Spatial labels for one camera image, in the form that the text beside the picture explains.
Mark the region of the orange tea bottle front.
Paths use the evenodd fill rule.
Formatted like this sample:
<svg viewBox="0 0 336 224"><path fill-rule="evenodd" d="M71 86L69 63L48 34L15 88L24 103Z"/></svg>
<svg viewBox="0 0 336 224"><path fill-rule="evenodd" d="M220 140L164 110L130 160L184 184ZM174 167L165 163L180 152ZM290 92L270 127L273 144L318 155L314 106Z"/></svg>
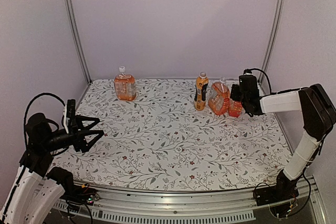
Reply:
<svg viewBox="0 0 336 224"><path fill-rule="evenodd" d="M241 115L242 110L243 110L243 106L241 102L230 100L230 105L228 108L229 116L238 118Z"/></svg>

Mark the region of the milk tea bottle dark label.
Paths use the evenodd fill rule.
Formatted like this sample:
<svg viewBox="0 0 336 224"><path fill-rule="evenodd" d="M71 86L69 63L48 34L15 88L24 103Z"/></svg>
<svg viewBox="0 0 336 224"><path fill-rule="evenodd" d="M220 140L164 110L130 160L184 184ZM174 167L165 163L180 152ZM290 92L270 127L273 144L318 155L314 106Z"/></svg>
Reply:
<svg viewBox="0 0 336 224"><path fill-rule="evenodd" d="M206 92L208 87L208 77L206 72L200 72L195 82L194 106L197 111L202 111L206 105Z"/></svg>

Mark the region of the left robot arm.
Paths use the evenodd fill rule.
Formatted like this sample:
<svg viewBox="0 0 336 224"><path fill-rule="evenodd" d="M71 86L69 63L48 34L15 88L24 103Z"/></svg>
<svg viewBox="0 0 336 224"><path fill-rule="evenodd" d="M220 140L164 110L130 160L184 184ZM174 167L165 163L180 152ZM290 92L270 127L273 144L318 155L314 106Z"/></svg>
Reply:
<svg viewBox="0 0 336 224"><path fill-rule="evenodd" d="M1 223L42 223L59 198L79 205L92 204L95 189L74 185L73 174L51 167L54 152L73 146L88 152L103 137L93 127L99 118L72 115L68 129L51 129L54 121L43 113L32 115L24 126L28 146L19 161L11 191L1 209Z"/></svg>

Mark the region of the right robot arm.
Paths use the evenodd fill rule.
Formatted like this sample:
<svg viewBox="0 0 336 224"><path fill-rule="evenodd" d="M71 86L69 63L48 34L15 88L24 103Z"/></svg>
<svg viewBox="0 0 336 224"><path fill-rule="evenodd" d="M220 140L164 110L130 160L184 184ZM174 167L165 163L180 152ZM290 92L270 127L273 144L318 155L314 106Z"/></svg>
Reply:
<svg viewBox="0 0 336 224"><path fill-rule="evenodd" d="M299 179L320 154L335 125L335 106L324 87L316 83L261 95L257 78L248 71L232 86L230 97L240 102L251 117L274 114L279 117L283 129L290 123L302 127L302 133L296 133L297 140L290 144L292 156L276 176L275 185L257 186L254 190L259 206L297 197Z"/></svg>

